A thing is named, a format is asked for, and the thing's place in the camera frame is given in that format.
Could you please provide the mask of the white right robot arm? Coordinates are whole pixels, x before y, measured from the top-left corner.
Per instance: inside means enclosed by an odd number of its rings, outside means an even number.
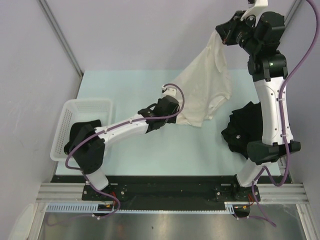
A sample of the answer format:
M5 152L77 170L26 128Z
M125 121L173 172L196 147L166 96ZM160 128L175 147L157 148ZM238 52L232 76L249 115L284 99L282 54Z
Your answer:
M285 99L287 59L278 50L285 18L267 11L256 19L256 14L238 10L215 29L224 45L238 45L248 53L248 72L261 104L262 139L248 143L248 160L236 175L237 184L230 188L231 196L242 201L266 167L301 149L290 129Z

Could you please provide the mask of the white plastic laundry basket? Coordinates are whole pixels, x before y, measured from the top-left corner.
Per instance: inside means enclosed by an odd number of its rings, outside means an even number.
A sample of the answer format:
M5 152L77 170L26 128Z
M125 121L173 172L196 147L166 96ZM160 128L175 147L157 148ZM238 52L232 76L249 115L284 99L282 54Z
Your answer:
M66 160L64 147L70 141L73 124L99 120L102 126L110 125L114 116L113 110L114 104L108 98L80 98L65 102L55 131L50 158L56 162Z

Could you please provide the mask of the black t shirt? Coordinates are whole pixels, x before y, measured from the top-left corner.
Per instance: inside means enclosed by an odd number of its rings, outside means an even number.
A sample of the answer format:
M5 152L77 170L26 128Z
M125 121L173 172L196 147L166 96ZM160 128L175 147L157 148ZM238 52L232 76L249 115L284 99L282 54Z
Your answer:
M90 125L92 128L97 128L97 127L101 127L102 123L99 119L97 120L92 120L92 121L83 121L83 122L75 122L72 126L71 126L71 131L74 132L79 132L80 129L86 125Z

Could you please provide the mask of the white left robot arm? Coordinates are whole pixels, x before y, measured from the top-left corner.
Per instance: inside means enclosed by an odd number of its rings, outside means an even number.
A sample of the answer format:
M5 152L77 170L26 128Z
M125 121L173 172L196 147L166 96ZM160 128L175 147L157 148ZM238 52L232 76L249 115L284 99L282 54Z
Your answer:
M102 171L107 149L127 138L158 130L165 124L174 124L179 110L178 100L167 95L139 110L133 117L110 126L102 126L100 120L77 122L71 127L64 153L71 155L93 185L93 194L105 200L111 193L109 181Z

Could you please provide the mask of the white t shirt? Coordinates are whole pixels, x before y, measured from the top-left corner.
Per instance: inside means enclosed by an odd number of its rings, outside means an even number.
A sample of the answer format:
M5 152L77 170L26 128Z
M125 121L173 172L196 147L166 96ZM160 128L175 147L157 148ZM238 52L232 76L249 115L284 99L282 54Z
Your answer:
M214 31L206 47L172 81L184 94L184 107L176 117L179 125L201 127L212 120L217 110L232 96L224 45Z

